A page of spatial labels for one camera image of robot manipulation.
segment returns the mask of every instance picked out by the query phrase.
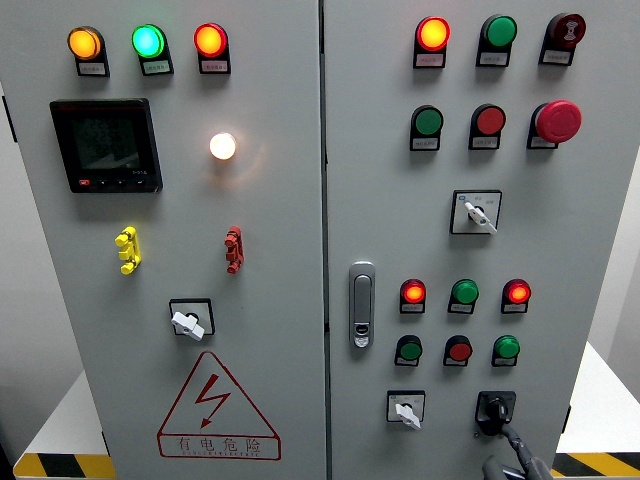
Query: digital power meter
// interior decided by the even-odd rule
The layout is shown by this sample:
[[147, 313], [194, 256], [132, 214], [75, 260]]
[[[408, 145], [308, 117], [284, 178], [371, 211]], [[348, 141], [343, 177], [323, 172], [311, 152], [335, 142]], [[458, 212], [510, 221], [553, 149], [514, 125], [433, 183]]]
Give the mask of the digital power meter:
[[49, 106], [72, 192], [162, 190], [146, 98], [56, 100]]

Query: warning sign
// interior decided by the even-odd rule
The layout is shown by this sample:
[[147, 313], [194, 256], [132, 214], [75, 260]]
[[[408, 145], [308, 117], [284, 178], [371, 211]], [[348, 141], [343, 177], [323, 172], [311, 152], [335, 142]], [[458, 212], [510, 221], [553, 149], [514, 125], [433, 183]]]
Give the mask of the warning sign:
[[158, 431], [171, 458], [280, 460], [280, 437], [213, 352], [203, 352]]

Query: red emergency stop button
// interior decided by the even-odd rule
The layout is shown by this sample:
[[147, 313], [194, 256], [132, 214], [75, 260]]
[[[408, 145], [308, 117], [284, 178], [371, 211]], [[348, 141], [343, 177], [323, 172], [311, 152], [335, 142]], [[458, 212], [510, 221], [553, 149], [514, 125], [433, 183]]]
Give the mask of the red emergency stop button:
[[472, 353], [473, 348], [471, 348], [469, 339], [464, 335], [455, 335], [447, 340], [442, 364], [445, 367], [466, 367], [469, 364], [469, 358]]
[[580, 130], [582, 113], [569, 100], [555, 100], [542, 105], [536, 115], [536, 130], [549, 143], [563, 143]]

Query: green push button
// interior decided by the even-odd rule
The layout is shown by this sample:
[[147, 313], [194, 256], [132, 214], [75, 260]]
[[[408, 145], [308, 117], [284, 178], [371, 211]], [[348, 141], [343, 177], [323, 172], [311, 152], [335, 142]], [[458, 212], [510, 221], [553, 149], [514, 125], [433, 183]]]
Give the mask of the green push button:
[[514, 358], [520, 353], [520, 342], [513, 335], [503, 335], [496, 340], [493, 348], [501, 358]]
[[433, 135], [442, 128], [442, 114], [435, 108], [426, 108], [416, 117], [416, 128], [423, 135]]
[[406, 343], [400, 348], [400, 356], [405, 360], [416, 360], [422, 355], [422, 346], [417, 343]]
[[516, 38], [518, 28], [511, 17], [496, 15], [485, 22], [484, 38], [494, 47], [506, 47]]
[[460, 280], [453, 286], [452, 295], [458, 303], [469, 305], [476, 301], [480, 292], [473, 280]]

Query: gray metal panel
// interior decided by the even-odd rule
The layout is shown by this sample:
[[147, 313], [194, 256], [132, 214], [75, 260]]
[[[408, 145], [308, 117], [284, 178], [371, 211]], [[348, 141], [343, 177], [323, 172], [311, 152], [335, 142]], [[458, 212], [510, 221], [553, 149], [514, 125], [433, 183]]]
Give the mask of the gray metal panel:
[[[316, 3], [6, 1], [0, 18], [0, 77], [118, 478], [324, 478]], [[209, 21], [229, 35], [230, 78], [198, 73], [193, 32]], [[141, 75], [142, 23], [164, 30], [175, 75]], [[111, 78], [76, 75], [66, 36], [80, 25], [105, 37]], [[72, 194], [49, 102], [123, 97], [150, 101], [164, 190]], [[208, 152], [219, 131], [238, 142], [225, 165]], [[143, 262], [124, 277], [113, 240], [129, 224]], [[234, 224], [246, 263], [230, 276]], [[201, 343], [169, 321], [169, 300], [193, 297], [216, 315]], [[160, 457], [158, 429], [208, 350], [281, 437], [280, 461]], [[225, 421], [244, 431], [234, 405]]]
[[[584, 16], [573, 66], [538, 66], [547, 23]], [[475, 67], [482, 23], [518, 22], [510, 66]], [[411, 68], [415, 28], [426, 16], [451, 24], [447, 66]], [[551, 465], [593, 317], [638, 148], [637, 2], [325, 2], [332, 436], [334, 478], [479, 478], [490, 454], [515, 464], [505, 440], [474, 438], [481, 390], [515, 390], [512, 426]], [[525, 149], [540, 104], [567, 98], [582, 109], [580, 132], [556, 151]], [[469, 151], [476, 107], [507, 113], [500, 150]], [[408, 149], [415, 108], [444, 114], [437, 153]], [[495, 237], [450, 236], [455, 189], [500, 189]], [[348, 270], [376, 266], [376, 342], [349, 344]], [[512, 278], [532, 286], [529, 313], [501, 315]], [[398, 314], [403, 281], [428, 289], [422, 316]], [[471, 317], [447, 314], [453, 284], [474, 279]], [[394, 367], [396, 341], [414, 334], [418, 368]], [[453, 335], [469, 337], [467, 368], [446, 368]], [[520, 339], [514, 368], [492, 368], [503, 334]], [[388, 389], [426, 390], [422, 431], [385, 421]]]

